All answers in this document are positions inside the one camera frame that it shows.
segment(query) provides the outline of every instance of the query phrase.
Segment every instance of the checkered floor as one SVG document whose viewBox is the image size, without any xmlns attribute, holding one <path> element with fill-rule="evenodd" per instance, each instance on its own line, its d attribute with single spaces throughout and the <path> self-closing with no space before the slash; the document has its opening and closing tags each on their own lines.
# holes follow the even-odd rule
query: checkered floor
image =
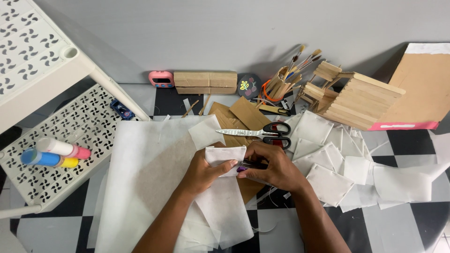
<svg viewBox="0 0 450 253">
<path fill-rule="evenodd" d="M 121 85 L 122 88 L 153 117 L 162 120 L 166 115 L 181 117 L 186 112 L 183 100 L 199 102 L 193 107 L 198 114 L 207 95 L 178 95 L 174 89 L 155 89 L 150 85 Z M 213 101 L 231 106 L 237 95 L 212 95 L 205 114 Z M 293 111 L 299 111 L 300 105 Z M 266 113 L 273 120 L 276 115 Z M 393 167 L 409 167 L 435 164 L 436 155 L 430 133 L 427 130 L 372 131 L 363 132 L 369 150 L 389 140 L 390 143 L 373 153 L 377 163 Z M 94 252 L 94 219 L 100 183 L 108 165 L 84 183 L 72 195 L 51 212 L 24 215 L 10 220 L 11 231 L 18 237 L 24 248 L 33 253 L 81 253 Z M 253 200 L 269 190 L 263 188 Z M 301 231 L 294 205 L 286 191 L 276 190 L 258 205 L 247 206 L 250 222 L 254 228 L 267 230 L 232 249 L 215 252 L 303 252 L 299 237 Z M 11 208 L 24 206 L 14 186 L 10 185 Z M 378 206 L 359 208 L 342 213 L 340 208 L 326 207 L 344 240 L 353 253 L 357 252 L 432 252 L 450 216 L 450 183 L 444 173 L 433 182 L 432 201 L 427 203 L 407 203 L 385 210 Z"/>
</svg>

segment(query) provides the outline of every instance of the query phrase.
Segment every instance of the painted coaster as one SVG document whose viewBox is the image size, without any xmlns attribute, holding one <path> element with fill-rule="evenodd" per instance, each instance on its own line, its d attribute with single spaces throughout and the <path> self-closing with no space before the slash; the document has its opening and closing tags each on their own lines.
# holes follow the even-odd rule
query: painted coaster
<svg viewBox="0 0 450 253">
<path fill-rule="evenodd" d="M 238 93 L 246 99 L 253 99 L 261 90 L 261 79 L 255 74 L 247 74 L 238 81 Z"/>
</svg>

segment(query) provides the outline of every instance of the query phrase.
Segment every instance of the right hand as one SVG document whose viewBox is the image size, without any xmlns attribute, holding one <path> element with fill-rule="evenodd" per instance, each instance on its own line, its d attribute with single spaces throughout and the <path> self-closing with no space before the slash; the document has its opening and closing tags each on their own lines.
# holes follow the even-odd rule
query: right hand
<svg viewBox="0 0 450 253">
<path fill-rule="evenodd" d="M 287 191 L 296 191 L 301 188 L 305 179 L 303 174 L 289 160 L 284 151 L 274 145 L 253 141 L 245 152 L 245 158 L 252 157 L 252 161 L 267 160 L 269 166 L 266 170 L 247 169 L 238 174 L 238 178 L 258 178 L 271 185 Z"/>
</svg>

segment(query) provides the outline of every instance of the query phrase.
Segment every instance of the hand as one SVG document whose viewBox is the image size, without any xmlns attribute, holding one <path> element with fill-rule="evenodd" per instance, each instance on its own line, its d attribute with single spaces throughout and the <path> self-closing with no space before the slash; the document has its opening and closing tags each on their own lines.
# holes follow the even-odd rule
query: hand
<svg viewBox="0 0 450 253">
<path fill-rule="evenodd" d="M 211 144 L 216 148 L 224 148 L 221 142 Z M 191 193 L 192 195 L 198 195 L 208 189 L 212 182 L 218 177 L 231 170 L 238 164 L 236 160 L 226 161 L 216 167 L 211 167 L 205 160 L 205 149 L 195 152 L 194 157 L 191 160 L 186 174 L 181 180 L 178 188 Z"/>
<path fill-rule="evenodd" d="M 278 146 L 269 145 L 262 141 L 253 141 L 245 152 L 245 158 L 250 156 L 252 157 L 252 161 L 260 162 L 263 159 L 267 160 L 269 166 L 266 170 L 247 169 L 240 172 L 238 178 L 258 178 L 279 189 L 287 191 L 297 191 L 301 188 L 301 182 L 306 180 L 303 174 Z"/>
</svg>

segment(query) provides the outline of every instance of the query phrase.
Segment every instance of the scissors blade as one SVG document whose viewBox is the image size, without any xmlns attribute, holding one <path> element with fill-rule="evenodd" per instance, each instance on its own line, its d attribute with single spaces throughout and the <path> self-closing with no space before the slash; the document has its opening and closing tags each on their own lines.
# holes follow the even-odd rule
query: scissors blade
<svg viewBox="0 0 450 253">
<path fill-rule="evenodd" d="M 250 130 L 240 130 L 240 129 L 220 129 L 216 130 L 216 132 L 224 134 L 224 135 L 232 135 L 232 136 L 257 136 L 261 131 L 250 131 Z"/>
</svg>

